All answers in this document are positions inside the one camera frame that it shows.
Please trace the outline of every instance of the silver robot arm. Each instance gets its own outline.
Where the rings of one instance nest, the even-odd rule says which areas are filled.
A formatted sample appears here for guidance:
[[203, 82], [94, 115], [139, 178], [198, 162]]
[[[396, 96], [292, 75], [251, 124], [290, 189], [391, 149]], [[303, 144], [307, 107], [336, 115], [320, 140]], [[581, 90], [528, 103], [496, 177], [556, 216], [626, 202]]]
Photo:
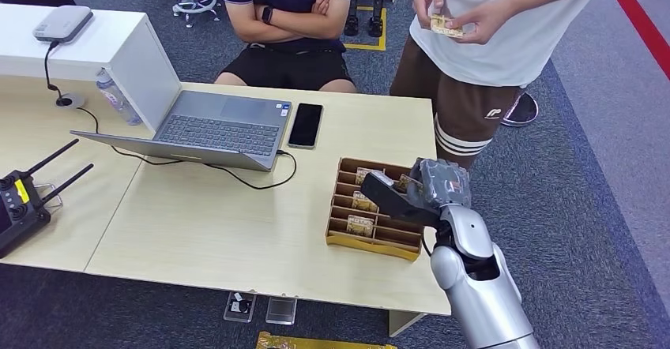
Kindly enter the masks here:
[[469, 176], [455, 163], [418, 159], [406, 194], [371, 172], [361, 185], [382, 213], [436, 230], [431, 269], [471, 349], [539, 348], [521, 293], [486, 223], [469, 208]]
[[539, 348], [505, 256], [491, 241], [480, 214], [462, 205], [447, 205], [441, 221], [449, 223], [453, 241], [439, 237], [431, 268], [468, 346]]

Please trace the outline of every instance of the red line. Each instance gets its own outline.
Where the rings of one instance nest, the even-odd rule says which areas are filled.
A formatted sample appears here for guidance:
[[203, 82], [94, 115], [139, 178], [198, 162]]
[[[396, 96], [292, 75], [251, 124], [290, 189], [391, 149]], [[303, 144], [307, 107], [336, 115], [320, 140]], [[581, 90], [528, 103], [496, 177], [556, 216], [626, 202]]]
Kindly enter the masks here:
[[617, 0], [638, 34], [645, 42], [647, 49], [656, 59], [658, 65], [670, 79], [670, 45], [651, 21], [638, 0]]

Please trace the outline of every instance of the laptop keyboard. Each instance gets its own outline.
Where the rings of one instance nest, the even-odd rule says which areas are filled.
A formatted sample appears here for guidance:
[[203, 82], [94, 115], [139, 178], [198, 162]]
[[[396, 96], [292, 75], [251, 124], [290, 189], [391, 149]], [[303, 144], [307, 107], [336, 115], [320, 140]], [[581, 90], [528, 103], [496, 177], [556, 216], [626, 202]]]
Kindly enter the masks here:
[[174, 114], [170, 116], [164, 131], [155, 140], [269, 156], [277, 140], [278, 131], [279, 127], [276, 126], [190, 118]]

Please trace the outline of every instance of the striped shorts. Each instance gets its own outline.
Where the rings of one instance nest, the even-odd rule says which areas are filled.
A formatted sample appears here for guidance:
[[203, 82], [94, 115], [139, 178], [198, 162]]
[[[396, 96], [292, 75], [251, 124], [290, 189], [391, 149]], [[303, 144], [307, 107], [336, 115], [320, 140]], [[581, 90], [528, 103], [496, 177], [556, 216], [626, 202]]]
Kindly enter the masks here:
[[440, 71], [410, 36], [390, 95], [432, 99], [438, 157], [468, 169], [491, 142], [520, 91], [456, 81]]

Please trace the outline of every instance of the silver laptop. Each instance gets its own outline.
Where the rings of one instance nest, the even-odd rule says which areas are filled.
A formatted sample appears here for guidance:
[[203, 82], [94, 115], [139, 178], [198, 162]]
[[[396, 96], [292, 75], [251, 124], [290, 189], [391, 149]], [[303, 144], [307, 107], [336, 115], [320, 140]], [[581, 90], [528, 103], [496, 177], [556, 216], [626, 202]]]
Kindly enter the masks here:
[[152, 140], [70, 131], [137, 154], [271, 171], [291, 103], [182, 91]]

